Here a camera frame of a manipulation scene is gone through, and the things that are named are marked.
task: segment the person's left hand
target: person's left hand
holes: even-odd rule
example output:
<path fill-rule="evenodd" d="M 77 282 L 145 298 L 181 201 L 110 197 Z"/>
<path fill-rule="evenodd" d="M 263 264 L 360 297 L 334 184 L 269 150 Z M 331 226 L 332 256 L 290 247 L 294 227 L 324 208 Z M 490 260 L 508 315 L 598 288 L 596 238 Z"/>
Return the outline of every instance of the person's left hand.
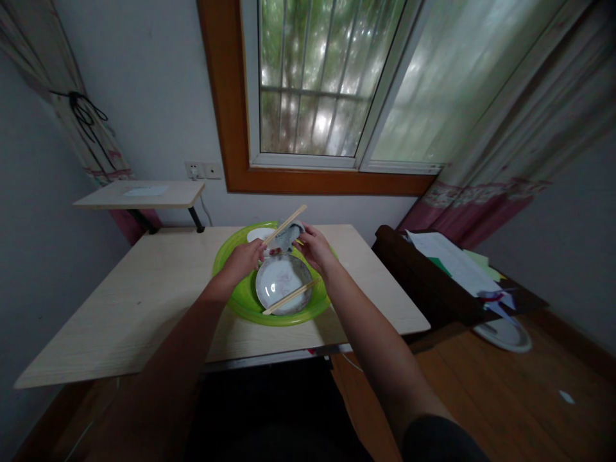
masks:
<path fill-rule="evenodd" d="M 263 251 L 266 248 L 261 239 L 240 244 L 233 249 L 221 272 L 225 273 L 230 281 L 239 284 L 252 270 L 259 269 L 259 260 L 263 261 Z"/>

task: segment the white plate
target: white plate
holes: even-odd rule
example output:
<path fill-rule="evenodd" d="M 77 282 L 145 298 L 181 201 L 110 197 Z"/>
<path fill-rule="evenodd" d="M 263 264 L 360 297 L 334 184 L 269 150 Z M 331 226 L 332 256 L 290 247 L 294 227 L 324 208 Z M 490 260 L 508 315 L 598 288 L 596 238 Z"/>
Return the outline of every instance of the white plate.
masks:
<path fill-rule="evenodd" d="M 261 241 L 265 241 L 274 231 L 276 230 L 272 228 L 255 228 L 248 233 L 248 235 L 246 236 L 246 240 L 248 242 L 252 242 L 255 239 L 261 239 Z M 277 248 L 276 245 L 276 239 L 272 240 L 272 242 L 269 243 L 268 247 L 263 251 L 264 259 L 269 259 L 271 257 L 270 251 L 272 251 L 272 253 L 274 254 L 280 252 L 280 249 Z"/>
<path fill-rule="evenodd" d="M 288 253 L 274 255 L 257 272 L 257 297 L 265 309 L 312 280 L 310 270 L 297 257 Z M 288 301 L 272 314 L 287 316 L 300 312 L 310 301 L 312 289 Z"/>
<path fill-rule="evenodd" d="M 530 334 L 522 326 L 499 319 L 473 328 L 475 333 L 503 350 L 514 353 L 526 353 L 533 347 Z"/>

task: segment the wooden chopsticks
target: wooden chopsticks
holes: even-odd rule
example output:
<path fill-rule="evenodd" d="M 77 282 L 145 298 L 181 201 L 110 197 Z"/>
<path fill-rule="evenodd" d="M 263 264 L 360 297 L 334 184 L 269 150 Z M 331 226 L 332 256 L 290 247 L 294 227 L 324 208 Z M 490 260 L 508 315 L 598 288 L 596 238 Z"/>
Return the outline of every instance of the wooden chopsticks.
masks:
<path fill-rule="evenodd" d="M 300 213 L 302 213 L 305 209 L 307 209 L 308 206 L 307 205 L 302 205 L 299 209 L 297 209 L 295 211 L 295 213 L 293 215 L 291 215 L 290 217 L 288 217 L 283 224 L 281 224 L 278 229 L 276 231 L 274 231 L 272 234 L 269 235 L 269 237 L 263 241 L 264 245 L 268 245 L 270 242 L 272 242 L 276 236 L 283 230 L 285 229 L 290 222 L 292 222 L 295 218 L 297 218 L 297 215 L 299 215 Z"/>
<path fill-rule="evenodd" d="M 283 297 L 283 299 L 277 301 L 276 303 L 274 303 L 271 307 L 269 307 L 268 309 L 266 309 L 263 313 L 264 316 L 269 316 L 270 314 L 272 314 L 274 311 L 276 311 L 278 308 L 280 308 L 281 306 L 283 306 L 285 303 L 287 303 L 288 301 L 294 299 L 295 297 L 303 294 L 304 292 L 306 292 L 308 289 L 310 289 L 313 286 L 316 286 L 319 282 L 321 282 L 320 279 L 314 279 L 312 281 L 310 281 L 308 284 L 304 284 L 302 287 L 300 287 L 297 290 L 294 290 L 293 292 L 291 292 L 290 294 L 288 294 L 286 297 Z"/>

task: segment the sleeve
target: sleeve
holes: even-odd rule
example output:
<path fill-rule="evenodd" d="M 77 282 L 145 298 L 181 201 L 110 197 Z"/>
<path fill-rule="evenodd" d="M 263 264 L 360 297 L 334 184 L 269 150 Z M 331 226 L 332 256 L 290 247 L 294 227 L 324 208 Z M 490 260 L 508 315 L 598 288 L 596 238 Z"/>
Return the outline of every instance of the sleeve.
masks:
<path fill-rule="evenodd" d="M 458 424 L 434 415 L 411 422 L 402 442 L 402 459 L 405 462 L 489 461 Z"/>

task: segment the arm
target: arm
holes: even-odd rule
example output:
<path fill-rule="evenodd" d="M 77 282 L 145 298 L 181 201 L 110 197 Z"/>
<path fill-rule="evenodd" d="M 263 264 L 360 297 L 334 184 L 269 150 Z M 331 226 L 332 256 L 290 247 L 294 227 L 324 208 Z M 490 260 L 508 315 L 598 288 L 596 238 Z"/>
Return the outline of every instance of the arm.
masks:
<path fill-rule="evenodd" d="M 381 403 L 398 446 L 409 424 L 422 415 L 453 417 L 436 396 L 410 348 L 361 291 L 316 228 L 305 224 L 294 243 L 323 277 L 349 343 Z"/>
<path fill-rule="evenodd" d="M 197 383 L 220 315 L 235 286 L 262 258 L 261 243 L 256 239 L 231 253 L 134 383 L 118 392 L 89 461 L 168 456 L 169 436 Z"/>

